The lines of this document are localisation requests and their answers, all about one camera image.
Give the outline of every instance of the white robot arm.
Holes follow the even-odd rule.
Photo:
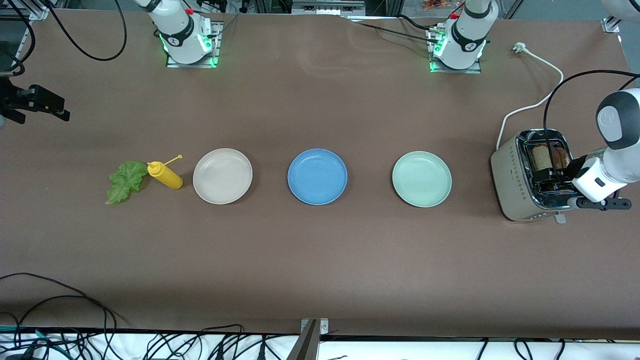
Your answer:
[[[638,0],[602,0],[602,7],[618,20],[640,23],[640,3]]]
[[[452,69],[469,68],[482,54],[498,11],[495,0],[465,1],[460,17],[444,22],[446,39],[434,56]]]
[[[183,9],[179,0],[134,1],[151,16],[166,52],[176,62],[195,63],[211,52],[211,42],[204,35],[208,19]]]
[[[572,183],[589,200],[600,202],[640,181],[640,88],[607,96],[596,122],[608,147],[588,154]]]

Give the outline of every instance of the yellow squeeze bottle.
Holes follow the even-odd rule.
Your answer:
[[[182,178],[166,166],[170,162],[177,159],[182,159],[182,155],[178,155],[174,159],[167,161],[164,164],[160,161],[147,163],[147,170],[149,171],[149,175],[153,176],[166,186],[169,186],[174,190],[178,190],[180,187],[182,187]]]

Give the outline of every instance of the green lettuce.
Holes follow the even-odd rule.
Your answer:
[[[120,164],[118,171],[109,175],[111,188],[107,190],[105,204],[119,204],[129,196],[129,192],[139,192],[142,178],[147,174],[147,164],[127,161]]]

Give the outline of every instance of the white plate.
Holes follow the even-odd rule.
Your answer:
[[[198,161],[193,188],[206,202],[229,204],[240,199],[251,185],[253,169],[246,156],[233,149],[213,150]]]

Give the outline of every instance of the table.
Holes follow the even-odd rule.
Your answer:
[[[79,54],[51,18],[34,26],[35,52],[14,83],[63,96],[71,121],[29,113],[2,130],[0,273],[81,288],[122,314],[121,327],[296,332],[300,318],[323,317],[339,334],[640,338],[639,210],[575,211],[564,226],[510,222],[489,168],[503,116],[557,83],[513,44],[569,75],[627,69],[618,37],[597,22],[497,21],[483,73],[472,76],[430,73],[419,40],[319,15],[241,15],[217,69],[166,69],[148,16],[125,15],[127,49],[107,63]],[[60,17],[90,53],[120,47],[116,13]],[[558,93],[549,124],[574,155],[603,146],[596,107],[626,80],[593,75]],[[505,137],[540,127],[541,114],[513,117]],[[213,206],[191,176],[222,147],[248,156],[253,184]],[[287,187],[291,160],[313,147],[349,171],[328,206],[305,205]],[[391,184],[395,161],[416,150],[452,173],[435,208],[405,204]],[[104,204],[121,162],[177,154],[183,189],[150,180],[125,203]],[[640,199],[640,186],[623,195]],[[14,311],[63,291],[29,279],[0,286],[0,306]],[[27,324],[102,326],[89,309],[61,300]]]

